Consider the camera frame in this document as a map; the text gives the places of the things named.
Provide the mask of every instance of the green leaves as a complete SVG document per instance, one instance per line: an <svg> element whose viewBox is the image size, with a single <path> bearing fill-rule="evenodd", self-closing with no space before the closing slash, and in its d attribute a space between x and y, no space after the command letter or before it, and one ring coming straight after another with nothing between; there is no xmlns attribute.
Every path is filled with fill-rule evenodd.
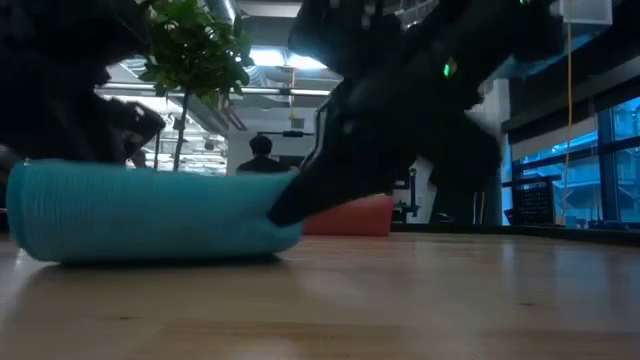
<svg viewBox="0 0 640 360"><path fill-rule="evenodd" d="M178 88L200 99L232 91L242 94L241 85L250 81L244 68L254 63L249 56L252 40L242 32L241 16L233 25L224 23L197 0L155 0L151 8L153 43L140 80L155 82L159 96Z"/></svg>

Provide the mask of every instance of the potted plant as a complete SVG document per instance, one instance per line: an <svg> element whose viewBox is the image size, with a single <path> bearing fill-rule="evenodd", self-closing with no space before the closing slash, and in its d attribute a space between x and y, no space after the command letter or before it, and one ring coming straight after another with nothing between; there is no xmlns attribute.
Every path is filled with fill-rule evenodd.
<svg viewBox="0 0 640 360"><path fill-rule="evenodd" d="M233 91L242 95L249 83L245 67L252 66L251 40L242 31L241 17L233 24L216 19L198 0L151 0L149 32L152 45L145 54L145 72L140 80L155 82L157 96L180 89L182 114L173 128L178 142L173 170L180 166L180 152L189 101L193 96L217 107L220 97Z"/></svg>

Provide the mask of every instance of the desk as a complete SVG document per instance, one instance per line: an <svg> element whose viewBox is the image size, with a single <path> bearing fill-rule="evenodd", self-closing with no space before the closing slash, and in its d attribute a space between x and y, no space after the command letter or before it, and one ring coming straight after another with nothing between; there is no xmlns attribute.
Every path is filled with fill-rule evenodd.
<svg viewBox="0 0 640 360"><path fill-rule="evenodd" d="M0 359L640 358L637 249L392 234L281 258L64 269L0 242Z"/></svg>

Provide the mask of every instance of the black machine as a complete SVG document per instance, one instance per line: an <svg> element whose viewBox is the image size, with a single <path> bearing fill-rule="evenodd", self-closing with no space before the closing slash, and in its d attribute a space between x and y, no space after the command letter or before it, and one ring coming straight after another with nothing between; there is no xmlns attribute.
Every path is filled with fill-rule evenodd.
<svg viewBox="0 0 640 360"><path fill-rule="evenodd" d="M108 65L149 46L150 2L0 0L0 144L32 159L124 164L164 127L148 109L94 91ZM285 226L388 192L418 156L434 165L438 188L480 191L500 149L464 110L508 57L563 49L552 2L440 0L405 29L383 0L305 0L289 46L344 81L318 110L316 147L269 218Z"/></svg>

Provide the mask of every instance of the blue ribbed pad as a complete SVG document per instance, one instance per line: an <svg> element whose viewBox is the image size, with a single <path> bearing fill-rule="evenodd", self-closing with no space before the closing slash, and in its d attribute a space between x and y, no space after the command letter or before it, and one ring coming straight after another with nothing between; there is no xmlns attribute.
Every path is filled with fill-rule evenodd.
<svg viewBox="0 0 640 360"><path fill-rule="evenodd" d="M205 177L60 161L9 178L13 237L55 262L207 260L294 246L302 224L266 219L294 173Z"/></svg>

